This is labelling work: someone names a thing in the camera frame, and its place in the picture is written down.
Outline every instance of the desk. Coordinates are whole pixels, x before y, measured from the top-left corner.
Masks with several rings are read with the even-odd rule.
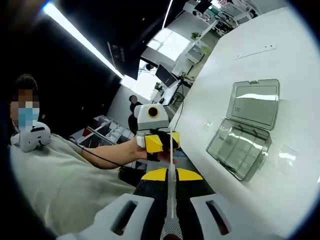
[[[264,46],[276,49],[237,58]],[[176,127],[180,144],[214,191],[286,237],[303,220],[320,189],[320,54],[310,32],[289,8],[248,21],[223,36],[184,99]],[[278,79],[280,101],[272,145],[261,170],[240,182],[207,152],[226,117],[234,82]],[[170,126],[175,127],[181,107]],[[290,164],[284,146],[298,152]]]
[[[179,57],[176,60],[176,64],[171,71],[173,74],[180,76],[183,72],[188,73],[192,66],[194,65],[191,61],[189,61],[187,55],[188,52],[194,47],[194,46],[205,46],[207,48],[210,48],[207,44],[201,41],[201,39],[211,30],[215,29],[216,25],[218,24],[218,21],[215,20],[212,24],[210,24],[202,33],[201,37],[199,37],[196,41],[189,42],[189,44],[186,46],[186,48],[182,51],[182,53],[179,55]]]

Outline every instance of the face mask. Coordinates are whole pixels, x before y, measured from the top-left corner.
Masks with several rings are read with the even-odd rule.
[[[20,107],[18,109],[18,129],[19,131],[30,131],[38,121],[40,108]]]

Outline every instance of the plastic box lid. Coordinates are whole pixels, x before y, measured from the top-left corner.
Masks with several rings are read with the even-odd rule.
[[[277,79],[235,82],[226,117],[261,129],[275,127],[280,97]]]

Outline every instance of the potted plant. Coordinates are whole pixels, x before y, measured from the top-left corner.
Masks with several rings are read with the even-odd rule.
[[[154,89],[158,90],[159,92],[161,92],[164,89],[164,87],[161,86],[161,83],[158,81],[158,82],[155,83]]]
[[[201,34],[199,32],[191,33],[191,39],[194,40],[194,41],[196,41],[200,37],[201,37]]]

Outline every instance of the robot eye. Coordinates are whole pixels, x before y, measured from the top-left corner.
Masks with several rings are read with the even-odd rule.
[[[152,106],[148,109],[148,115],[150,118],[156,118],[159,114],[159,111],[156,107]]]

